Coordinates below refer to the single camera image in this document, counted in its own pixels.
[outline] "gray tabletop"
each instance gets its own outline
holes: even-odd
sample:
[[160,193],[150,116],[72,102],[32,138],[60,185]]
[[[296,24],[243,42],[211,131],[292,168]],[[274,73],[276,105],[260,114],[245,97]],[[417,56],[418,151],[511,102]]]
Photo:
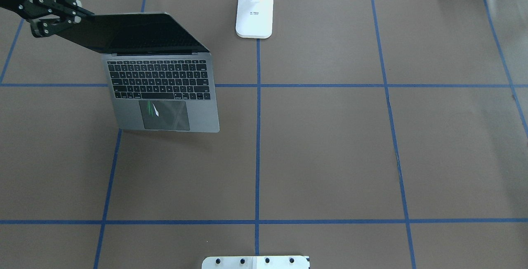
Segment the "gray tabletop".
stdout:
[[528,267],[523,0],[275,0],[266,40],[236,0],[82,1],[203,42],[220,132],[120,130],[99,54],[0,11],[0,267]]

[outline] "laptop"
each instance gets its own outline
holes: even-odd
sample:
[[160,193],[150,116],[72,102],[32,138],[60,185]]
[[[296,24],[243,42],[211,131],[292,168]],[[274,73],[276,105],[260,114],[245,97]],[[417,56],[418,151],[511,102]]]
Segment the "laptop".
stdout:
[[168,13],[94,15],[58,36],[102,54],[120,128],[219,132],[211,53]]

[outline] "white lamp base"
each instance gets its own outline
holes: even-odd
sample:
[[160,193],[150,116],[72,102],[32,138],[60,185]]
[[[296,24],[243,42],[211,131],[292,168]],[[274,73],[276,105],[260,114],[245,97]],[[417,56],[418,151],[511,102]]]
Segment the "white lamp base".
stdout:
[[273,0],[238,0],[236,34],[242,38],[268,38],[273,29]]

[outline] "keyboard key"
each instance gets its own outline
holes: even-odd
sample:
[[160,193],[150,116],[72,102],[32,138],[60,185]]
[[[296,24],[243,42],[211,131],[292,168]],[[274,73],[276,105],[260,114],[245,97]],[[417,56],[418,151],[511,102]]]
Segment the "keyboard key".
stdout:
[[127,87],[125,87],[124,85],[114,85],[113,86],[113,91],[114,92],[126,92],[127,91]]
[[209,85],[209,79],[196,79],[196,85]]
[[194,87],[194,92],[210,92],[209,87]]
[[173,99],[174,94],[171,92],[142,92],[143,99]]

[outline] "black keyboard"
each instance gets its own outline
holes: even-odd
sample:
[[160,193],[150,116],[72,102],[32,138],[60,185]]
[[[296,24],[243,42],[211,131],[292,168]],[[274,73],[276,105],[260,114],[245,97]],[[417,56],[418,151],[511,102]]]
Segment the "black keyboard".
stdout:
[[117,99],[211,100],[205,60],[109,61]]

